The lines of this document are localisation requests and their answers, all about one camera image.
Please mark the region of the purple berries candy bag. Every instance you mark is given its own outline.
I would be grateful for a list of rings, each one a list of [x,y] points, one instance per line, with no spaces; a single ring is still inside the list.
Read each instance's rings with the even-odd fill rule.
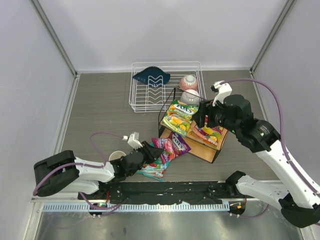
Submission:
[[[183,137],[175,132],[171,132],[169,137],[166,138],[153,137],[151,141],[156,148],[164,150],[160,155],[162,164],[167,164],[174,158],[184,155],[191,150],[191,147],[185,142]]]

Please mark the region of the orange fruits candy bag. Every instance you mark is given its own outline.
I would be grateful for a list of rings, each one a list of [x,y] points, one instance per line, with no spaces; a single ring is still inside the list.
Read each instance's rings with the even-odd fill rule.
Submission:
[[[197,123],[192,121],[187,134],[193,135],[209,145],[218,146],[223,135],[223,130],[224,128],[221,126],[207,127],[206,124],[204,127],[198,127]]]

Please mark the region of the green candy bag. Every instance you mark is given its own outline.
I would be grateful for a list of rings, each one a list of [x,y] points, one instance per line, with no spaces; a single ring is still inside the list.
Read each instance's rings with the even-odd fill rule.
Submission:
[[[175,99],[170,104],[160,124],[186,137],[192,124],[192,117],[198,109],[198,105],[186,104]]]

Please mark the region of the wooden two-tier wire shelf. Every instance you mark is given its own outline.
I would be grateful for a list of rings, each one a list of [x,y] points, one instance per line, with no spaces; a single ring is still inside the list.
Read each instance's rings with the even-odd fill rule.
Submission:
[[[170,107],[170,104],[173,100],[178,99],[182,95],[182,90],[174,87],[171,92],[165,97],[165,102],[163,103],[161,109],[158,113],[158,137],[159,138],[167,138],[172,132],[169,128],[164,126],[161,121],[165,116],[165,113]],[[221,140],[218,142],[217,146],[210,145],[203,141],[200,137],[196,136],[195,133],[192,132],[193,127],[196,124],[193,122],[186,136],[182,136],[185,142],[191,147],[189,151],[190,154],[203,159],[209,163],[213,163],[217,157],[219,156],[222,147],[225,143],[226,137],[228,135],[228,130],[223,129],[221,134]]]

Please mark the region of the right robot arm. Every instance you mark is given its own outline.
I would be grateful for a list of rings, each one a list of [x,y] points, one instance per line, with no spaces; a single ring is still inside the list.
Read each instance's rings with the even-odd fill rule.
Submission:
[[[281,180],[284,189],[235,171],[226,179],[235,195],[259,199],[278,209],[298,228],[320,223],[320,187],[299,167],[282,145],[272,124],[254,117],[251,104],[242,95],[227,96],[222,102],[203,100],[192,116],[198,127],[220,126],[233,133],[244,147],[262,159]]]

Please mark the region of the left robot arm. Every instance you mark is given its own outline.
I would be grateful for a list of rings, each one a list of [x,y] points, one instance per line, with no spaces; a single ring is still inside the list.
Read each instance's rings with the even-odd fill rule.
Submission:
[[[91,195],[100,184],[119,183],[133,176],[144,164],[153,163],[164,152],[143,141],[141,147],[105,163],[76,157],[65,150],[34,164],[36,186],[33,195],[48,197],[60,192],[81,192]]]

